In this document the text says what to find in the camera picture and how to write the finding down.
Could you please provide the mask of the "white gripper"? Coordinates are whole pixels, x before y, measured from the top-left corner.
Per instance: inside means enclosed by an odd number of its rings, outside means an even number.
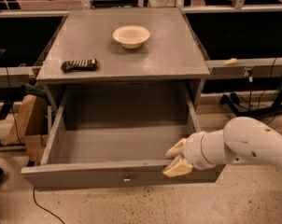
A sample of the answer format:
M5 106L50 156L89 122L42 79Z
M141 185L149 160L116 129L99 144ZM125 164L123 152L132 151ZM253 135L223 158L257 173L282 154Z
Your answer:
M165 153L166 159L173 161L166 166L162 173L168 177L176 177L190 173L193 167L197 170L215 168L202 151L202 141L206 132L193 133L187 139L182 138Z

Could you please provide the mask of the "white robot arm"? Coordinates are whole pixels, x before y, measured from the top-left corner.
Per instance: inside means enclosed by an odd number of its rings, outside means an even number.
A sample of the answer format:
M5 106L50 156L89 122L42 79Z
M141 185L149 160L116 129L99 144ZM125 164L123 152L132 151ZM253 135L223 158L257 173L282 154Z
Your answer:
M193 133L165 154L172 162L162 173L168 177L205 170L220 164L270 164L282 170L282 134L248 117L231 119L222 130Z

